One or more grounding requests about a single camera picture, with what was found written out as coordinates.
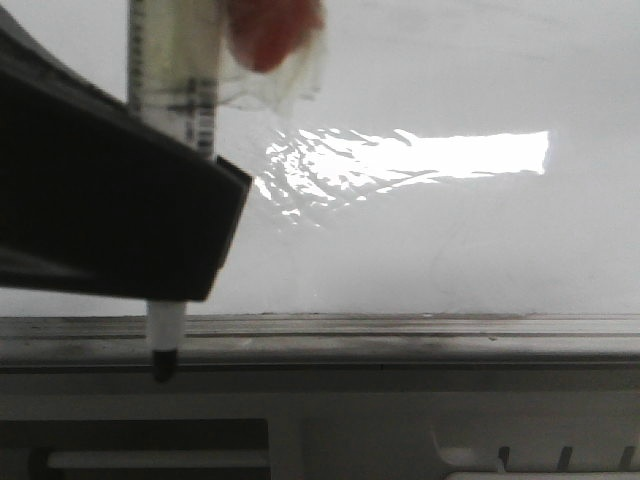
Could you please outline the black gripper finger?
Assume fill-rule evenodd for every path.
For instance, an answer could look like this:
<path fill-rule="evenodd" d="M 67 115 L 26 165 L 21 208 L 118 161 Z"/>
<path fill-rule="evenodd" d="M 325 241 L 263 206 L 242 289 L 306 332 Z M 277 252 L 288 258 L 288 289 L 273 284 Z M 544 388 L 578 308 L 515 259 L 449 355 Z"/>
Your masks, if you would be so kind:
<path fill-rule="evenodd" d="M 144 125 L 1 15 L 1 283 L 205 299 L 251 185 Z"/>

